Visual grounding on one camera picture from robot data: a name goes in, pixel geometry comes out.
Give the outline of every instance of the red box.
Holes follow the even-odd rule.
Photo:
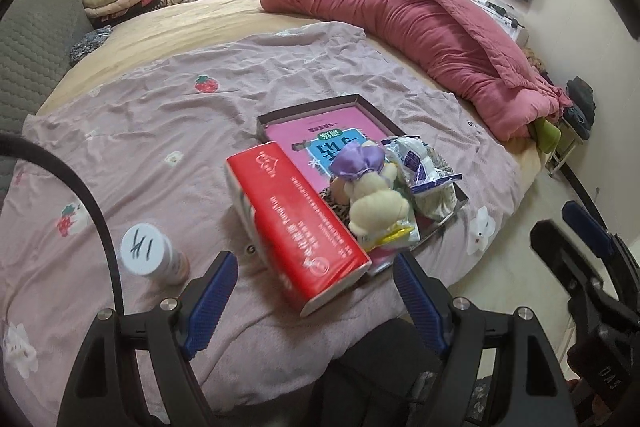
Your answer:
[[[301,317],[353,285],[371,260],[276,142],[227,158],[234,206]]]

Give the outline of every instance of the gray cushion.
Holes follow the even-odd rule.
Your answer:
[[[0,20],[0,132],[20,134],[29,113],[70,69],[69,51],[91,31],[82,0],[15,0]],[[15,161],[0,157],[0,208]]]

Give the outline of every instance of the box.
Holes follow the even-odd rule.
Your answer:
[[[277,142],[316,192],[329,186],[328,163],[347,142],[363,143],[366,139],[380,142],[405,132],[359,94],[345,94],[325,100],[302,103],[260,115],[257,136]],[[417,214],[420,241],[411,247],[418,253],[438,230],[451,222],[468,201],[467,195],[454,184],[458,203],[453,213],[441,222]],[[369,275],[390,267],[397,251],[382,247],[369,252],[372,261]]]
[[[226,180],[258,254],[301,317],[369,269],[367,254],[277,143],[228,158]]]

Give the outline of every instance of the stuffed doll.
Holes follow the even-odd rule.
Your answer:
[[[349,229],[357,237],[377,235],[407,218],[408,201],[391,189],[398,168],[385,162],[378,144],[348,143],[329,170],[337,177],[331,185],[334,200],[351,202]]]

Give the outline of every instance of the green fabric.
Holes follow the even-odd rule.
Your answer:
[[[532,131],[532,137],[538,144],[538,149],[545,154],[550,154],[556,150],[562,136],[562,132],[558,127],[547,121],[545,118],[538,118],[537,120],[534,120],[531,125],[533,129],[531,129],[531,127],[529,129]]]

